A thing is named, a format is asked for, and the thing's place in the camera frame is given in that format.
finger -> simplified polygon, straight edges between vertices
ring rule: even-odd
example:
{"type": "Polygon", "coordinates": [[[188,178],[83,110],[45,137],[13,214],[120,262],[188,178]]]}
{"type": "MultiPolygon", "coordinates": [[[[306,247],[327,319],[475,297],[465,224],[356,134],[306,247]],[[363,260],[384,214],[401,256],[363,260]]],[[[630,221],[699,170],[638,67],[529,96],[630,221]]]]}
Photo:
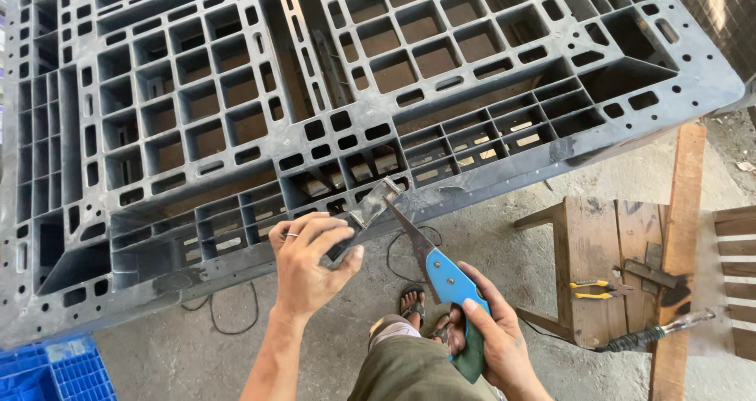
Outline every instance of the finger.
{"type": "Polygon", "coordinates": [[[352,227],[347,227],[346,225],[335,227],[317,236],[317,239],[310,244],[309,248],[320,258],[336,243],[351,237],[354,237],[354,229],[352,227]]]}
{"type": "Polygon", "coordinates": [[[297,240],[298,235],[302,232],[302,230],[305,228],[305,225],[307,225],[308,222],[315,218],[322,218],[324,216],[327,216],[328,212],[310,212],[307,215],[302,215],[296,220],[294,220],[291,223],[291,227],[289,227],[289,233],[295,234],[297,236],[290,235],[287,237],[287,242],[294,242],[297,240]]]}
{"type": "Polygon", "coordinates": [[[478,286],[483,299],[488,301],[488,308],[491,310],[494,320],[498,321],[515,314],[515,310],[504,300],[499,289],[496,289],[496,286],[488,280],[488,277],[478,271],[476,267],[463,261],[458,261],[457,266],[478,286]]]}
{"type": "Polygon", "coordinates": [[[365,248],[360,244],[344,255],[339,266],[329,274],[329,279],[331,280],[333,288],[341,290],[346,282],[360,271],[364,253],[365,248]]]}
{"type": "Polygon", "coordinates": [[[476,301],[470,298],[465,299],[462,302],[462,309],[464,309],[467,319],[483,333],[483,338],[487,340],[498,340],[501,338],[504,331],[496,325],[494,319],[476,301]]]}
{"type": "Polygon", "coordinates": [[[307,225],[305,225],[305,228],[298,233],[299,237],[296,240],[297,244],[309,246],[323,232],[338,227],[346,227],[347,225],[348,222],[346,222],[346,220],[340,220],[339,218],[313,218],[312,220],[309,220],[307,225]]]}
{"type": "Polygon", "coordinates": [[[278,251],[284,246],[284,242],[286,242],[286,236],[284,236],[284,233],[289,231],[290,226],[291,221],[281,221],[269,232],[273,252],[278,253],[278,251]]]}

flip-flop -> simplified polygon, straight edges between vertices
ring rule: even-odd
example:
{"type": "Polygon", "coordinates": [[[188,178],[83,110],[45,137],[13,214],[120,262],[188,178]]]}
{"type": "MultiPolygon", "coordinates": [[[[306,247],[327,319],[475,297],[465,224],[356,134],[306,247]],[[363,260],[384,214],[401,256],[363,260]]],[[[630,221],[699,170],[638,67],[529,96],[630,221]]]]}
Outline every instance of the flip-flop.
{"type": "Polygon", "coordinates": [[[405,295],[411,292],[417,292],[417,301],[415,301],[415,303],[413,303],[408,309],[402,312],[402,317],[406,319],[413,312],[419,313],[421,315],[422,328],[422,323],[425,321],[425,307],[423,307],[421,304],[420,294],[425,293],[425,289],[423,289],[421,285],[411,285],[402,291],[402,296],[399,297],[399,308],[402,308],[402,298],[404,298],[405,295]]]}
{"type": "MultiPolygon", "coordinates": [[[[448,312],[446,314],[444,314],[443,316],[447,316],[447,317],[451,318],[449,316],[448,312]]],[[[448,328],[448,327],[449,327],[449,323],[446,323],[444,325],[444,327],[442,327],[440,329],[435,329],[435,331],[433,331],[433,333],[431,333],[428,336],[428,338],[429,339],[432,339],[432,338],[441,338],[441,343],[444,344],[444,345],[446,345],[447,342],[449,341],[449,335],[448,335],[448,332],[446,331],[446,328],[448,328]]]]}

wooden post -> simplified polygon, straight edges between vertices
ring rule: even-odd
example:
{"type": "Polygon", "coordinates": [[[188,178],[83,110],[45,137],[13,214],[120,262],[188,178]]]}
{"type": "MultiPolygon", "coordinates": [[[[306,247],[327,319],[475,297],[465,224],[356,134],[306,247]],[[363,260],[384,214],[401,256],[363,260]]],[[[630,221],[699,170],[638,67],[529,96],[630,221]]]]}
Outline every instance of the wooden post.
{"type": "MultiPolygon", "coordinates": [[[[672,195],[668,208],[665,251],[661,261],[664,271],[686,275],[677,284],[682,296],[665,302],[662,291],[658,322],[666,324],[689,309],[695,270],[695,240],[698,233],[701,179],[703,174],[706,128],[694,124],[680,127],[672,174],[672,195]]],[[[688,331],[669,334],[657,342],[651,360],[649,400],[679,400],[685,393],[685,366],[688,356],[688,331]]]]}

concrete floor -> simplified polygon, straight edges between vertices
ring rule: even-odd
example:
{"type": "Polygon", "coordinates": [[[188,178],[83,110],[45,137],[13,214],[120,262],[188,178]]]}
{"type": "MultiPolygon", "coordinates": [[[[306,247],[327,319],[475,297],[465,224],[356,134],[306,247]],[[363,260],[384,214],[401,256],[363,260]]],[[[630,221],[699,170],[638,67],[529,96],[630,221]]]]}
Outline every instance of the concrete floor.
{"type": "MultiPolygon", "coordinates": [[[[513,305],[556,314],[553,242],[549,226],[515,232],[512,222],[561,201],[566,194],[667,203],[674,159],[674,134],[652,145],[442,216],[427,224],[444,236],[442,250],[483,271],[513,305]]],[[[717,210],[749,204],[725,164],[706,147],[701,206],[717,210]]],[[[315,314],[302,343],[298,397],[345,399],[366,353],[367,331],[396,309],[405,282],[385,266],[391,236],[365,245],[362,271],[315,314]]],[[[392,252],[396,270],[413,270],[408,244],[392,252]]],[[[276,276],[255,280],[260,320],[241,336],[212,330],[209,309],[179,307],[95,333],[121,399],[237,399],[252,367],[275,302],[276,276]]],[[[240,329],[254,316],[247,284],[215,295],[222,329],[240,329]]],[[[427,322],[442,307],[433,306],[427,322]]],[[[523,329],[536,373],[554,399],[646,399],[650,355],[597,354],[523,329]]],[[[756,362],[741,358],[690,357],[686,398],[756,399],[756,362]]]]}

